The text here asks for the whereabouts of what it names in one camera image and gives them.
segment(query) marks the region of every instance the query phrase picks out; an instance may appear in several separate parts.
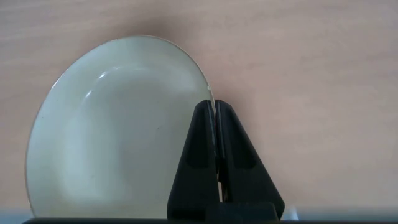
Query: ceramic plate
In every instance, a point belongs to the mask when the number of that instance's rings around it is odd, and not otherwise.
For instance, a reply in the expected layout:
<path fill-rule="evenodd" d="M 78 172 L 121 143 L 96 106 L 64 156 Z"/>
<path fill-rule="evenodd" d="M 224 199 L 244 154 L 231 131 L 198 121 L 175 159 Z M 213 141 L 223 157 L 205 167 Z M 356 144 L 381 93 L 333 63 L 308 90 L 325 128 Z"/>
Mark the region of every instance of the ceramic plate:
<path fill-rule="evenodd" d="M 54 84 L 30 134 L 35 216 L 165 218 L 193 109 L 212 99 L 198 65 L 166 40 L 88 52 Z"/>

